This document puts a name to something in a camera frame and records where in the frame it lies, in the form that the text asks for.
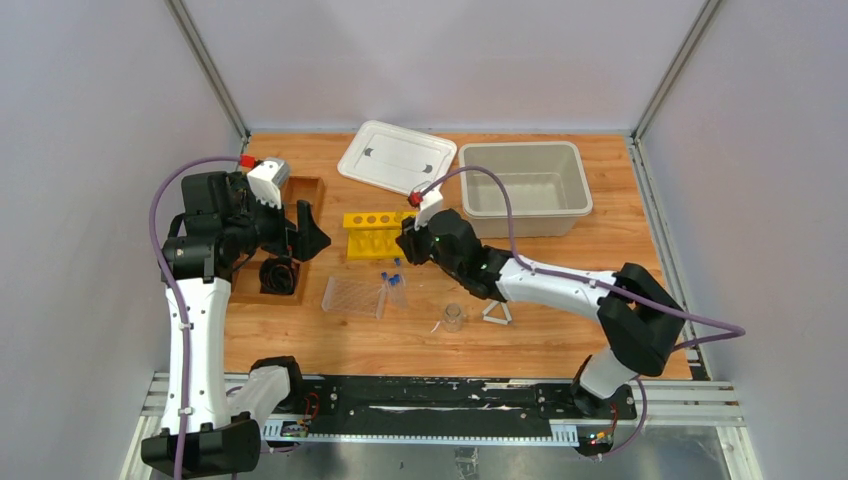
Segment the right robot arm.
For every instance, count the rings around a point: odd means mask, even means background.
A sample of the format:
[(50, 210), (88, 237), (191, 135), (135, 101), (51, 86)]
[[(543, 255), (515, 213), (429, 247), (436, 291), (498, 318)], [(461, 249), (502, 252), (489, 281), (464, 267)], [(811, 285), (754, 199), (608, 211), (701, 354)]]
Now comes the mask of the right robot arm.
[(543, 305), (600, 326), (606, 347), (588, 356), (572, 381), (571, 403), (580, 415), (601, 414), (632, 379), (663, 374), (684, 321), (678, 303), (644, 267), (577, 271), (532, 261), (483, 244), (453, 209), (424, 226), (416, 221), (403, 219), (396, 239), (409, 263), (434, 263), (479, 299)]

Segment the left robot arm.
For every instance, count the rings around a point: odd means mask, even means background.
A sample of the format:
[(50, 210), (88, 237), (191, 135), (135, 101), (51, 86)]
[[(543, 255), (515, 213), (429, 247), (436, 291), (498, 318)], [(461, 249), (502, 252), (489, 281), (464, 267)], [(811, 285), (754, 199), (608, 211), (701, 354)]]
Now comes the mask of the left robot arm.
[(183, 210), (153, 244), (171, 325), (168, 397), (160, 430), (141, 446), (142, 461), (175, 479), (253, 470), (270, 415), (298, 411), (306, 386), (291, 356), (264, 358), (229, 392), (224, 330), (239, 261), (258, 251), (289, 265), (327, 248), (311, 204), (289, 218), (284, 173), (213, 171), (183, 178)]

